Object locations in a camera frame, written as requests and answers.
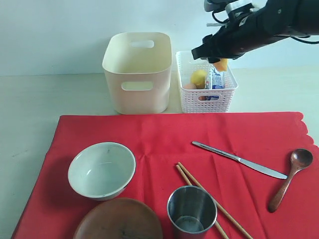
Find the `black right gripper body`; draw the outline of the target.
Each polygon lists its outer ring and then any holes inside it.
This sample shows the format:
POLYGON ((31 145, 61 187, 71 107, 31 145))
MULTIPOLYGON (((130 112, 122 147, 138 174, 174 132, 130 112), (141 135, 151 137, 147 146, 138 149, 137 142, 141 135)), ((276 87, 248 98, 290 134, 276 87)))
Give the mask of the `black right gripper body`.
POLYGON ((266 19, 267 11, 258 10, 222 26, 202 40, 201 59, 237 59, 245 53, 286 39, 282 31, 275 33, 266 19))

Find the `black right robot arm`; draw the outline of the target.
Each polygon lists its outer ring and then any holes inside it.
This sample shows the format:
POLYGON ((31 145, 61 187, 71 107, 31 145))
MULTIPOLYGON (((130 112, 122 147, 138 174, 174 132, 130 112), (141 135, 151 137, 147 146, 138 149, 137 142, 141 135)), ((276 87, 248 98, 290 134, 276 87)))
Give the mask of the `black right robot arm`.
POLYGON ((206 0, 204 9, 228 16, 215 34, 205 36, 191 51, 195 60, 209 63, 237 59, 286 38, 307 43, 306 38, 319 33, 317 0, 269 0, 262 8, 250 0, 206 0))

